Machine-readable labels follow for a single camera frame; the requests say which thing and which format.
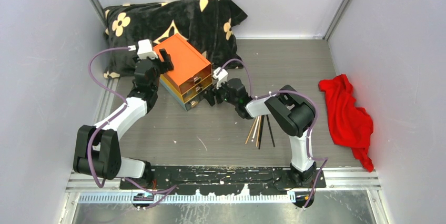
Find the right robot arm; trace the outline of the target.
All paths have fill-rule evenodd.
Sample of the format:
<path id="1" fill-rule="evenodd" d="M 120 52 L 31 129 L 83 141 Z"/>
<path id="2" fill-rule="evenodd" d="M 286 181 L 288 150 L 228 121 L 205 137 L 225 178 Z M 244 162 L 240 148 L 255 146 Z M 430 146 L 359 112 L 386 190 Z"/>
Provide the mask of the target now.
<path id="1" fill-rule="evenodd" d="M 290 177 L 300 188 L 311 183 L 316 172 L 312 156 L 311 134 L 317 119 L 314 104 L 297 93 L 290 85 L 261 97 L 251 97 L 239 78 L 205 89 L 204 98 L 213 106 L 222 102 L 232 104 L 242 119 L 271 116 L 289 136 L 291 147 Z"/>

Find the orange drawer organizer box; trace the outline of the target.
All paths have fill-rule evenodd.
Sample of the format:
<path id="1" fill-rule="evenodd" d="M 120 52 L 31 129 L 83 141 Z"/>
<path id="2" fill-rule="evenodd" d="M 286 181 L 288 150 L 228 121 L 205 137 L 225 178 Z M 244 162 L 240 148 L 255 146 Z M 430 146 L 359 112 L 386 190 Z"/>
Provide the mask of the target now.
<path id="1" fill-rule="evenodd" d="M 154 46 L 157 54 L 162 49 L 170 55 L 174 69 L 161 75 L 160 83 L 184 110 L 189 111 L 212 85 L 211 63 L 179 34 Z"/>

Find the black makeup pencil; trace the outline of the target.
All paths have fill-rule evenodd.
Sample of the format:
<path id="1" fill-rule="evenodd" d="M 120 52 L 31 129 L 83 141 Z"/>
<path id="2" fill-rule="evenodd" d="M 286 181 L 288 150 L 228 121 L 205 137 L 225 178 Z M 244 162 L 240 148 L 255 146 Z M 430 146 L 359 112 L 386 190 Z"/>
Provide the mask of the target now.
<path id="1" fill-rule="evenodd" d="M 265 116 L 262 115 L 261 118 L 262 118 L 262 122 L 261 122 L 261 131 L 260 131 L 260 141 L 259 141 L 259 146 L 258 146 L 259 150 L 261 148 L 261 140 L 262 140 L 262 135 L 263 135 L 263 126 L 264 126 Z"/>

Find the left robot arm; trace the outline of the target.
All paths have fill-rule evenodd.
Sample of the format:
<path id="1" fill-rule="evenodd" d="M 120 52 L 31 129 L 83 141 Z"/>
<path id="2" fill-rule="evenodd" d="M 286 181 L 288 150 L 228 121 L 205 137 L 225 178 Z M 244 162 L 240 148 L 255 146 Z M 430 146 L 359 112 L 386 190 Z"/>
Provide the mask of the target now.
<path id="1" fill-rule="evenodd" d="M 76 138 L 73 169 L 91 175 L 101 188 L 102 180 L 130 179 L 141 189 L 151 186 L 154 175 L 151 164 L 124 158 L 119 140 L 139 119 L 146 116 L 158 99 L 160 76 L 173 70 L 171 56 L 162 48 L 158 52 L 137 52 L 133 88 L 127 97 L 119 95 L 123 104 L 102 121 L 79 128 Z"/>

